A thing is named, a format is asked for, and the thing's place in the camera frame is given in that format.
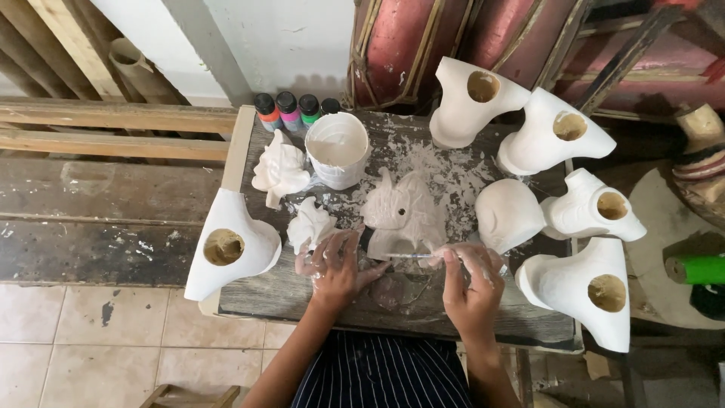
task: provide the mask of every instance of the paint bottle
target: paint bottle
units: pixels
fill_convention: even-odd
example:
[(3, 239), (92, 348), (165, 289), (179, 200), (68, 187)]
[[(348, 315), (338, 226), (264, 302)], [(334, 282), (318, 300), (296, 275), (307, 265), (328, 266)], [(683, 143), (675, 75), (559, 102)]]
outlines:
[(302, 114), (297, 106), (297, 98), (291, 92), (285, 91), (277, 95), (277, 107), (287, 130), (298, 131), (305, 127), (302, 122)]
[(322, 116), (320, 112), (320, 103), (315, 95), (304, 94), (299, 97), (299, 110), (302, 112), (302, 122), (305, 128), (310, 128), (312, 124)]
[(254, 97), (254, 108), (257, 110), (257, 116), (262, 121), (262, 126), (267, 131), (275, 131), (282, 127), (282, 117), (279, 115), (279, 109), (274, 104), (274, 99), (269, 94), (257, 94)]
[(340, 111), (340, 102), (337, 102), (337, 99), (335, 98), (327, 98), (322, 101), (320, 109), (322, 110), (323, 115), (338, 113)]

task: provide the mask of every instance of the hand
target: hand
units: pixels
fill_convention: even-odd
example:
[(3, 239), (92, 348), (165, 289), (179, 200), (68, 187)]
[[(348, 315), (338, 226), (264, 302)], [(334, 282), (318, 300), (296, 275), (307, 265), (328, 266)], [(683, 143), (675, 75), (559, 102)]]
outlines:
[[(361, 289), (382, 276), (390, 266), (390, 262), (383, 262), (362, 272), (357, 270), (357, 244), (364, 229), (365, 225), (361, 224), (356, 229), (344, 229), (327, 237), (315, 248), (309, 263), (305, 262), (308, 244), (302, 246), (295, 259), (295, 269), (298, 274), (312, 277), (310, 306), (337, 316)], [(343, 243), (340, 259), (338, 252)]]
[[(470, 242), (444, 245), (434, 253), (444, 256), (443, 306), (463, 342), (495, 347), (494, 321), (505, 285), (499, 275), (503, 260), (495, 251)], [(459, 257), (471, 275), (468, 288), (463, 284)]]

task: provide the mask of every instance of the white mold with hole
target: white mold with hole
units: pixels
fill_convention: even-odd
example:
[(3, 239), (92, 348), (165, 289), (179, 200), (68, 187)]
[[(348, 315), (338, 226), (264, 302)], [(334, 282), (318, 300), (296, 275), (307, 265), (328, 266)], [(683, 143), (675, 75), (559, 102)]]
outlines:
[(196, 244), (184, 298), (203, 301), (233, 280), (262, 274), (281, 250), (279, 233), (249, 216), (244, 195), (220, 188)]
[(265, 146), (259, 164), (254, 167), (252, 186), (267, 192), (266, 206), (278, 210), (282, 197), (301, 192), (310, 183), (310, 173), (304, 166), (305, 154), (276, 129), (272, 142)]
[(324, 208), (315, 207), (314, 197), (305, 198), (297, 209), (297, 216), (287, 226), (287, 237), (295, 255), (308, 239), (307, 249), (314, 250), (322, 240), (337, 232), (336, 222), (337, 218), (330, 216)]
[(481, 190), (476, 218), (481, 240), (499, 254), (523, 244), (546, 226), (536, 196), (515, 179), (499, 180)]
[(438, 64), (436, 77), (443, 96), (430, 127), (433, 143), (442, 149), (470, 145), (491, 119), (521, 109), (531, 96), (513, 81), (449, 57)]
[(528, 176), (571, 158), (603, 158), (617, 145), (596, 123), (544, 89), (536, 88), (523, 109), (521, 130), (503, 139), (496, 157), (508, 173)]
[(386, 253), (430, 253), (445, 244), (444, 208), (436, 205), (422, 178), (410, 172), (393, 185), (387, 168), (380, 168), (380, 174), (382, 180), (360, 208), (365, 225), (375, 230), (368, 257), (389, 261)]
[(607, 350), (629, 351), (629, 289), (620, 240), (592, 238), (567, 258), (532, 256), (515, 278), (531, 304), (579, 320)]
[(629, 200), (587, 170), (572, 171), (564, 182), (568, 188), (564, 196), (541, 203), (547, 223), (542, 234), (555, 240), (611, 234), (627, 242), (647, 234)]

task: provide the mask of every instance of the black bottle cap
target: black bottle cap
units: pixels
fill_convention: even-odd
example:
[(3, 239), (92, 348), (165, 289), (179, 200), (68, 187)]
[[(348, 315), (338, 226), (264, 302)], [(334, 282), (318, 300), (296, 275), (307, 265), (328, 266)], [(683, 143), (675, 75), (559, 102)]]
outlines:
[(320, 104), (315, 95), (304, 94), (299, 97), (299, 110), (307, 116), (313, 116), (320, 110)]
[(277, 95), (277, 107), (282, 113), (292, 113), (297, 109), (297, 98), (291, 92), (280, 92)]
[(257, 94), (254, 97), (254, 108), (262, 115), (271, 115), (274, 112), (274, 99), (269, 94)]
[(340, 111), (340, 102), (335, 98), (328, 98), (322, 101), (322, 111), (324, 113), (338, 113)]

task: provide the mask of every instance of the white bucket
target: white bucket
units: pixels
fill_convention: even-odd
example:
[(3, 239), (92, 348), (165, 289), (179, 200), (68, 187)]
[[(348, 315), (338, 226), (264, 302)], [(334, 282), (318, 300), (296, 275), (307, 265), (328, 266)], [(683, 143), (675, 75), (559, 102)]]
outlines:
[(304, 147), (320, 180), (337, 190), (360, 182), (372, 151), (367, 129), (349, 113), (317, 119), (307, 131)]

